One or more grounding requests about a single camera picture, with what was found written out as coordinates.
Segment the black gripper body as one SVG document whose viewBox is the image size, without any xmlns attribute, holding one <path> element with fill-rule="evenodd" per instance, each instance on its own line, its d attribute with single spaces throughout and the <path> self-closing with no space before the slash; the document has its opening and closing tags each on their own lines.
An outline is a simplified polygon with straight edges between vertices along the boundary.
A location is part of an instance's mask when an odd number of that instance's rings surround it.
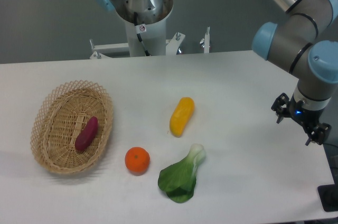
<svg viewBox="0 0 338 224">
<path fill-rule="evenodd" d="M 324 108 L 309 110 L 303 101 L 296 102 L 295 99 L 291 99 L 287 107 L 291 119 L 301 125 L 305 133 L 312 133 L 321 126 L 320 117 Z"/>
</svg>

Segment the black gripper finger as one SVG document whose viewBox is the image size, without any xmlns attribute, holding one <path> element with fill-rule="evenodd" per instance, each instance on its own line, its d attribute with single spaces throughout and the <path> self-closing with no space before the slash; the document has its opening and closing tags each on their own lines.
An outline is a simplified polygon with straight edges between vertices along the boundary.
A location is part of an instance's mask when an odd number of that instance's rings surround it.
<svg viewBox="0 0 338 224">
<path fill-rule="evenodd" d="M 281 93 L 274 101 L 271 106 L 271 110 L 275 112 L 277 116 L 276 123 L 280 123 L 284 118 L 290 117 L 290 112 L 288 110 L 290 100 L 285 93 Z"/>
<path fill-rule="evenodd" d="M 305 133 L 308 136 L 305 145 L 308 146 L 310 143 L 322 145 L 327 140 L 331 129 L 332 126 L 327 123 L 317 123 L 314 127 L 305 127 Z"/>
</svg>

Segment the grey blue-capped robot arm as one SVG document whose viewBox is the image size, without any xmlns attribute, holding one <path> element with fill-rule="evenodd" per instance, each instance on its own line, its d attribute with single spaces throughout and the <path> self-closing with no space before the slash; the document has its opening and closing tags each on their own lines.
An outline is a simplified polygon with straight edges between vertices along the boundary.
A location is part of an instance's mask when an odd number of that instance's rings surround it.
<svg viewBox="0 0 338 224">
<path fill-rule="evenodd" d="M 124 21 L 132 57 L 176 55 L 184 36 L 166 40 L 165 21 L 172 0 L 96 0 Z M 283 24 L 265 23 L 252 50 L 298 79 L 291 97 L 281 94 L 272 105 L 278 121 L 291 118 L 308 136 L 323 144 L 331 126 L 320 116 L 337 89 L 337 43 L 316 38 L 337 18 L 337 0 L 274 0 L 289 15 Z"/>
</svg>

